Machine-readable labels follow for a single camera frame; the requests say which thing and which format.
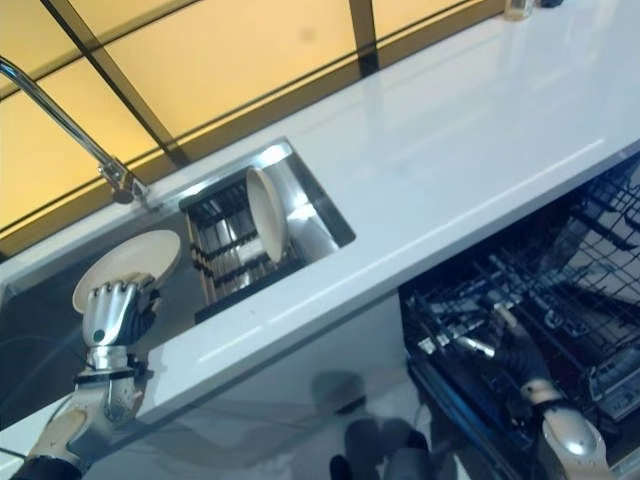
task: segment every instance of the dishwasher rack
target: dishwasher rack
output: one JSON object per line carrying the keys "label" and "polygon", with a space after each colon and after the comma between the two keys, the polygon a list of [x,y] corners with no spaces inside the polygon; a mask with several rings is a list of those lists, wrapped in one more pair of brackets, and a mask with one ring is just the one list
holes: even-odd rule
{"label": "dishwasher rack", "polygon": [[401,288],[411,368],[437,372],[516,451],[535,444],[517,384],[455,341],[466,335],[500,348],[497,303],[521,321],[557,387],[608,446],[640,425],[639,162],[623,162]]}
{"label": "dishwasher rack", "polygon": [[292,241],[279,262],[269,259],[251,217],[243,172],[202,192],[181,209],[207,305],[196,313],[196,322],[304,266]]}

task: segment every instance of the white plate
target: white plate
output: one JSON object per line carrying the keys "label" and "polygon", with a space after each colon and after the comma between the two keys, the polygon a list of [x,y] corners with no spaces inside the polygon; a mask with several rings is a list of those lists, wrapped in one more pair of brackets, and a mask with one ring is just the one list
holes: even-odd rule
{"label": "white plate", "polygon": [[287,217],[273,181],[263,170],[247,170],[247,196],[253,223],[267,255],[279,262],[287,246]]}
{"label": "white plate", "polygon": [[73,291],[73,308],[84,313],[89,292],[130,273],[149,273],[156,287],[180,258],[180,237],[171,230],[154,230],[130,238],[106,253],[85,272]]}

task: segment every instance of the drying rack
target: drying rack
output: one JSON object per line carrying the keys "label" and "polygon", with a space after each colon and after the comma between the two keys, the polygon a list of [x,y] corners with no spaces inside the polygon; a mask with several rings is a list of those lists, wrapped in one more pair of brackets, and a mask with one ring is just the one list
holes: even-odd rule
{"label": "drying rack", "polygon": [[273,262],[262,248],[249,210],[244,172],[180,206],[185,214],[191,258],[199,272],[206,307],[196,322],[229,308],[302,268],[293,242]]}
{"label": "drying rack", "polygon": [[[459,335],[503,341],[491,307],[509,306],[557,387],[587,415],[619,423],[640,409],[640,186],[628,160],[404,287],[413,356],[461,360]],[[475,378],[499,401],[508,372]],[[473,388],[468,390],[473,395]]]}

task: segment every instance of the window pane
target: window pane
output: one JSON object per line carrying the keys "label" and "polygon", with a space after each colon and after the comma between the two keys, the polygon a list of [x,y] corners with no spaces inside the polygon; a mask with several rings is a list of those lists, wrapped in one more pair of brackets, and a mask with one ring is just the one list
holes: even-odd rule
{"label": "window pane", "polygon": [[187,0],[71,0],[71,5],[96,37],[117,30],[152,12],[187,3]]}
{"label": "window pane", "polygon": [[[86,60],[39,82],[105,150],[123,161],[154,142]],[[0,102],[0,226],[95,178],[97,162],[23,92]]]}
{"label": "window pane", "polygon": [[460,0],[373,0],[376,36],[385,37],[458,3]]}
{"label": "window pane", "polygon": [[345,0],[209,0],[107,51],[177,136],[353,51]]}
{"label": "window pane", "polygon": [[[0,0],[0,53],[29,74],[77,53],[73,42],[38,0]],[[11,85],[0,76],[0,89]]]}

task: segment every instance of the kitchen faucet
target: kitchen faucet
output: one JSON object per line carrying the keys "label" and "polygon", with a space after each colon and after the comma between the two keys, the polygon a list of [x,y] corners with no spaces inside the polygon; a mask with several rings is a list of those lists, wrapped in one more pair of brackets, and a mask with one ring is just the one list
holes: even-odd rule
{"label": "kitchen faucet", "polygon": [[117,158],[109,155],[96,141],[60,108],[24,71],[0,55],[0,73],[22,89],[58,125],[82,145],[100,163],[98,172],[113,188],[113,200],[117,203],[131,203],[135,197],[142,198],[148,187]]}

